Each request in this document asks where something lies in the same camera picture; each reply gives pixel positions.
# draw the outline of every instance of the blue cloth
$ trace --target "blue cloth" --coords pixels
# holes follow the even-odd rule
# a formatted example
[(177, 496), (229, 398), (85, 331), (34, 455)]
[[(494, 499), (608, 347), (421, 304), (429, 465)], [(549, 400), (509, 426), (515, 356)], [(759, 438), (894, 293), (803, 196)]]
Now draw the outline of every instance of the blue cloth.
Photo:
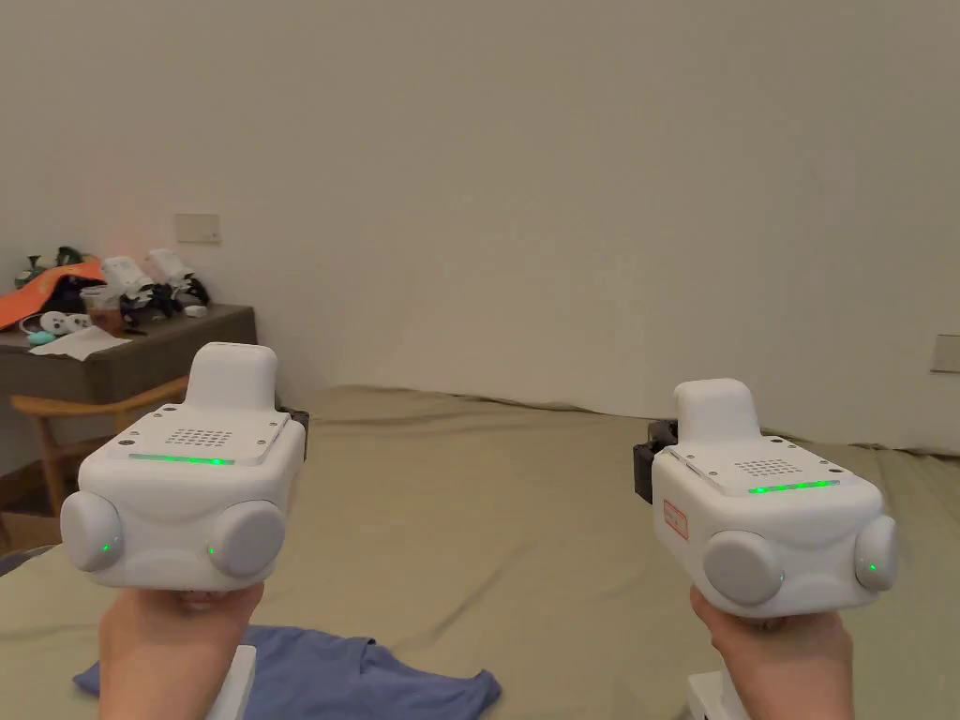
[[(420, 672), (365, 637), (253, 625), (256, 674), (245, 720), (474, 720), (500, 697), (484, 670), (460, 680)], [(100, 694), (100, 663), (73, 679)]]

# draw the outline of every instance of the hand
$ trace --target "hand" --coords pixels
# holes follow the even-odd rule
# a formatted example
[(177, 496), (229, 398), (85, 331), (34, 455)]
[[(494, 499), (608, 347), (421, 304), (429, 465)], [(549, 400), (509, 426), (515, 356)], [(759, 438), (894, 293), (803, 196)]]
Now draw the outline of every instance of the hand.
[(197, 611), (170, 590), (121, 590), (100, 623), (101, 720), (204, 720), (263, 584)]
[(696, 588), (690, 605), (751, 720), (853, 719), (853, 641), (836, 612), (788, 617), (767, 632), (717, 610)]

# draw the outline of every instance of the wall outlet plate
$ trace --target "wall outlet plate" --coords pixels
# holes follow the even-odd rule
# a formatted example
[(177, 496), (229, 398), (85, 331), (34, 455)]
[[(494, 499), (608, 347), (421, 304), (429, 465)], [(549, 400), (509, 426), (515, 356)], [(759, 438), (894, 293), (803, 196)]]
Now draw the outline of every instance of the wall outlet plate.
[(931, 372), (960, 372), (960, 335), (937, 335)]
[(219, 245), (223, 242), (219, 215), (174, 215), (174, 233), (178, 243)]

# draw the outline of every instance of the green led light strip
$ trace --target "green led light strip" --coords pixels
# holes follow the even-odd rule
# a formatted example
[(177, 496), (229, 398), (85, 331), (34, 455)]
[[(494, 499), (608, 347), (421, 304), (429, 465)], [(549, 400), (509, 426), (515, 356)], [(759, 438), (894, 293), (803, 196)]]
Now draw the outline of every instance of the green led light strip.
[(177, 455), (143, 455), (138, 452), (131, 453), (131, 460), (159, 460), (162, 463), (190, 463), (191, 465), (233, 465), (232, 460), (221, 460), (220, 458), (186, 458)]
[(828, 488), (831, 485), (839, 485), (839, 480), (821, 480), (816, 483), (797, 483), (796, 485), (768, 485), (766, 488), (750, 488), (747, 490), (751, 495), (763, 495), (767, 492), (783, 492), (785, 490), (809, 490), (810, 488)]

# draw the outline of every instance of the red label sticker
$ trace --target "red label sticker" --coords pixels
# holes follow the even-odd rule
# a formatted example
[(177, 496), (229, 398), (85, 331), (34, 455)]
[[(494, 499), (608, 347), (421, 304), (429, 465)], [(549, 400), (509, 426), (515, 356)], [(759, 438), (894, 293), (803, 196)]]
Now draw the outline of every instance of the red label sticker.
[(686, 515), (677, 510), (666, 500), (663, 501), (663, 519), (666, 524), (677, 531), (677, 534), (684, 540), (689, 541), (690, 535), (686, 529)]

